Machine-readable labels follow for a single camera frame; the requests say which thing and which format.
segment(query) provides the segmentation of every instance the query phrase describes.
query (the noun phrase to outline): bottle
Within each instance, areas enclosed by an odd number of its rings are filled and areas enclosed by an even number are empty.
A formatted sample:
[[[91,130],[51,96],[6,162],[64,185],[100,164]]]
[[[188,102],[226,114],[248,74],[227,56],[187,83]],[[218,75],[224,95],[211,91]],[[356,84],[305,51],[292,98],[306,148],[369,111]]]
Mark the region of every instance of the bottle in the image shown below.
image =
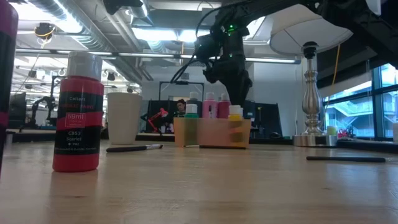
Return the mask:
[[[228,119],[229,106],[231,106],[231,102],[229,101],[228,94],[226,93],[221,94],[221,101],[218,102],[217,118]]]
[[[0,0],[0,174],[14,68],[18,13],[6,0]]]
[[[239,105],[229,106],[229,137],[233,147],[244,147],[243,109]]]
[[[104,95],[101,69],[101,57],[69,53],[67,78],[60,87],[55,171],[83,172],[98,167]]]
[[[196,146],[198,144],[198,106],[187,104],[185,110],[185,145]]]
[[[189,100],[187,100],[187,104],[194,104],[198,106],[198,116],[201,118],[202,112],[202,102],[199,99],[199,94],[197,92],[189,93]]]
[[[206,100],[203,102],[202,118],[217,118],[217,101],[214,100],[214,93],[206,93]]]

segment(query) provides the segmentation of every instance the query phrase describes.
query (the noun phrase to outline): lamp shade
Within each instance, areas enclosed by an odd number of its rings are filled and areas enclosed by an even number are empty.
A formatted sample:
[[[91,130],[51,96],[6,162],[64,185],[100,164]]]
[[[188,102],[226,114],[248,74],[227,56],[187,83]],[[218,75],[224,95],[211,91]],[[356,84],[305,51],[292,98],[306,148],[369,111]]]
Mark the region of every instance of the lamp shade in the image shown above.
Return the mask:
[[[309,41],[319,45],[318,52],[331,49],[348,40],[353,33],[335,26],[307,7],[295,5],[273,15],[270,47],[282,55],[301,55]]]

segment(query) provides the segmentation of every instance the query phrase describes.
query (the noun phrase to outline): translucent plastic bin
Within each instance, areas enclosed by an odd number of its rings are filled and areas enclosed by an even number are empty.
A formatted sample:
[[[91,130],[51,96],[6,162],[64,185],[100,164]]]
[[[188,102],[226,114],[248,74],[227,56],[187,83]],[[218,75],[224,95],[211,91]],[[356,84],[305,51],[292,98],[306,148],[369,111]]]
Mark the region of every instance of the translucent plastic bin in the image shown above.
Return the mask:
[[[174,118],[175,144],[248,148],[251,120]]]

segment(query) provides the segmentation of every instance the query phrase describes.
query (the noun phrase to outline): workbench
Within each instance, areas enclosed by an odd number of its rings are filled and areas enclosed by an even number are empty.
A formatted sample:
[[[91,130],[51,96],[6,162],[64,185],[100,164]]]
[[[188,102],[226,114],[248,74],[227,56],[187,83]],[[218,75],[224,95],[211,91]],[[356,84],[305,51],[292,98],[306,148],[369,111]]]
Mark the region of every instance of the workbench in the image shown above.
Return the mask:
[[[397,223],[398,164],[306,161],[383,156],[251,145],[107,154],[97,170],[52,170],[53,142],[4,151],[0,223]]]

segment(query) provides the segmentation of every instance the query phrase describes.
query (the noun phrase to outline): pink bottle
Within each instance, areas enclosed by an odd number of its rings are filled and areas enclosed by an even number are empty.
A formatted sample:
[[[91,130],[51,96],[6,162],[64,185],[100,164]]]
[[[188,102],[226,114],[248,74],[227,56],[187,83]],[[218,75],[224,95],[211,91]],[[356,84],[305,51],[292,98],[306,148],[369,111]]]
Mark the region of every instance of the pink bottle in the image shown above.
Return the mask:
[[[217,118],[218,102],[214,100],[214,93],[206,93],[206,100],[203,102],[202,118]]]
[[[231,106],[231,102],[229,100],[228,94],[226,93],[221,94],[221,101],[218,102],[217,118],[228,119],[229,106]]]

